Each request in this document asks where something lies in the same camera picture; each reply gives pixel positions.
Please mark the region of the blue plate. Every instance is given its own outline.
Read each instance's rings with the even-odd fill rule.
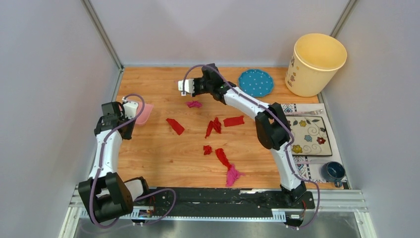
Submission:
[[[272,92],[273,78],[259,69],[249,69],[239,77],[239,88],[252,97],[264,97]]]

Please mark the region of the magenta cloth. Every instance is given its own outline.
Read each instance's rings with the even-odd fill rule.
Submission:
[[[226,173],[226,186],[231,187],[240,176],[245,176],[245,174],[237,171],[235,165],[231,164],[230,169]]]
[[[202,106],[199,101],[186,102],[185,104],[187,104],[189,108],[200,108]]]

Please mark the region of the cream plastic bucket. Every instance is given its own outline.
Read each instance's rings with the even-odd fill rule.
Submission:
[[[321,92],[347,59],[336,39],[319,33],[299,38],[286,72],[286,86],[294,94],[311,97]]]

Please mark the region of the wooden table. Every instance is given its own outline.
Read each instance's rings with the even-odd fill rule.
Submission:
[[[249,68],[221,67],[222,75],[237,83],[239,75]],[[239,110],[215,101],[211,95],[199,95],[201,108],[188,108],[185,102],[190,96],[181,97],[177,81],[183,79],[188,68],[184,67],[136,67],[126,68],[117,99],[129,93],[142,95],[154,108],[144,126],[135,126],[133,138],[123,141],[118,173],[123,180],[143,176],[149,186],[179,187],[225,187],[226,167],[213,152],[203,155],[203,146],[210,145],[213,151],[223,148],[230,163],[246,176],[233,187],[279,188],[280,177],[271,153],[263,148],[258,139],[255,124],[245,117],[245,124],[223,127],[222,134],[214,131],[204,138],[210,120],[220,121],[243,115]],[[275,87],[262,101],[273,103],[318,103],[316,96],[303,98],[292,94],[284,84],[286,68],[261,68],[274,79]],[[188,78],[201,77],[201,69],[194,69]],[[184,126],[182,135],[177,135],[166,122],[176,119]],[[329,183],[320,183],[321,188],[335,188]]]

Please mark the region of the dark blue cup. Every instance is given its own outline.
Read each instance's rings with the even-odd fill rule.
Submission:
[[[338,162],[328,162],[321,168],[321,175],[327,182],[333,182],[335,187],[343,186],[341,180],[346,175],[344,167]]]

